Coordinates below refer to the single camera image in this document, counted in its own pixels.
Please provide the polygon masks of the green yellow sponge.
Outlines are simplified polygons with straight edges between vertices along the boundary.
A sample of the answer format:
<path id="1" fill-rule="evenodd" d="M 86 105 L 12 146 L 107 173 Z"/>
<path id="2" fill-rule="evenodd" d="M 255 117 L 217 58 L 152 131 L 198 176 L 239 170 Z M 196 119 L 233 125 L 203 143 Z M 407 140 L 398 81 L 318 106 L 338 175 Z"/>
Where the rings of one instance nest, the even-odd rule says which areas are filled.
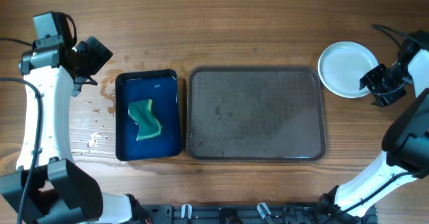
<path id="1" fill-rule="evenodd" d="M 152 112 L 152 99 L 135 101 L 128 104 L 128 115 L 139 127 L 137 141 L 157 137 L 162 133 L 162 125 Z"/>

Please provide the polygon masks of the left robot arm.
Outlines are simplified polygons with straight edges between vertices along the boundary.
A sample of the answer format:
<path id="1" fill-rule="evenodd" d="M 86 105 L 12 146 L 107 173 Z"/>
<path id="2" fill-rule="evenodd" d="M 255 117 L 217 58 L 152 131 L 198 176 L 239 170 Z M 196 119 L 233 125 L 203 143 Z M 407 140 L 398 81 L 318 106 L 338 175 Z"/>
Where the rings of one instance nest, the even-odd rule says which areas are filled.
<path id="1" fill-rule="evenodd" d="M 96 38 L 78 41 L 73 19 L 49 11 L 33 18 L 37 38 L 19 61 L 25 85 L 25 133 L 14 173 L 1 195 L 18 223 L 151 223 L 131 194 L 103 193 L 72 157 L 70 100 L 112 57 Z"/>

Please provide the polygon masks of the white plate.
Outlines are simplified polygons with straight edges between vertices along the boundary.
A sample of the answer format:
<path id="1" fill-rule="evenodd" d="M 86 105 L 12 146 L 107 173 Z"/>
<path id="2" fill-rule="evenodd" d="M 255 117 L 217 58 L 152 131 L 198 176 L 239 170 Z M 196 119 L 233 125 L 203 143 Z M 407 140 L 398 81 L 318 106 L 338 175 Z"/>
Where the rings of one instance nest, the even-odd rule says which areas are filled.
<path id="1" fill-rule="evenodd" d="M 337 42 L 320 55 L 318 75 L 330 92 L 356 99 L 370 93 L 367 87 L 360 89 L 360 79 L 378 65 L 366 47 L 355 42 Z"/>

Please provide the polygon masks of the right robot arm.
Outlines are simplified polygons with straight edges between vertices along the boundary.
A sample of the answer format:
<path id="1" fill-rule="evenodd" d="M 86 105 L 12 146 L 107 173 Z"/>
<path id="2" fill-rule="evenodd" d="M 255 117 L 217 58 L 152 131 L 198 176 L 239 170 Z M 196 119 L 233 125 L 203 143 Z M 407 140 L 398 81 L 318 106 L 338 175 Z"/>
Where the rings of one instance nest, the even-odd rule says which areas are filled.
<path id="1" fill-rule="evenodd" d="M 380 64 L 357 75 L 360 90 L 368 90 L 373 104 L 386 107 L 406 95 L 412 85 L 415 100 L 390 125 L 381 153 L 358 176 L 324 193 L 310 219 L 313 223 L 368 223 L 369 209 L 396 188 L 428 175 L 428 32 L 404 33 L 384 25 L 375 29 L 399 35 L 397 61 Z"/>

